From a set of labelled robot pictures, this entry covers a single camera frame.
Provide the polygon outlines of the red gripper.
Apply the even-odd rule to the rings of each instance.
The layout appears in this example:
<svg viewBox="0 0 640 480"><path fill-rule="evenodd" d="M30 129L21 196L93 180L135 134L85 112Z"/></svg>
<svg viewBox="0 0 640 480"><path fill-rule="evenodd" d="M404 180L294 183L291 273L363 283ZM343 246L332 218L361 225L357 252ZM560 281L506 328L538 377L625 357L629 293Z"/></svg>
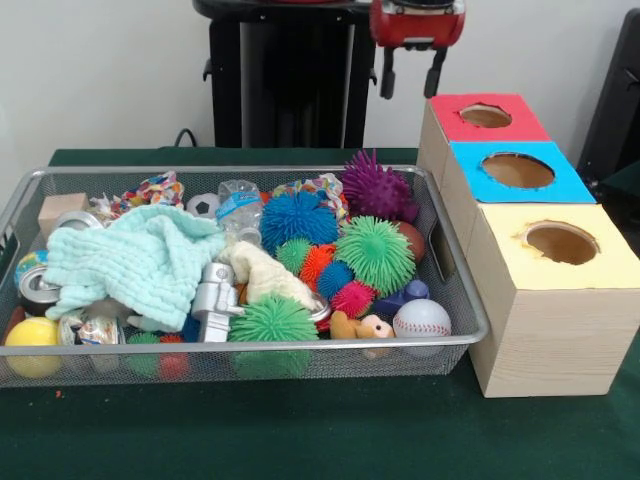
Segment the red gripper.
<svg viewBox="0 0 640 480"><path fill-rule="evenodd" d="M380 96L391 99L395 88L395 48L432 48L435 55L428 70L424 96L437 94L447 47L461 36L465 23L464 1L373 1L369 24L375 43L384 48Z"/></svg>

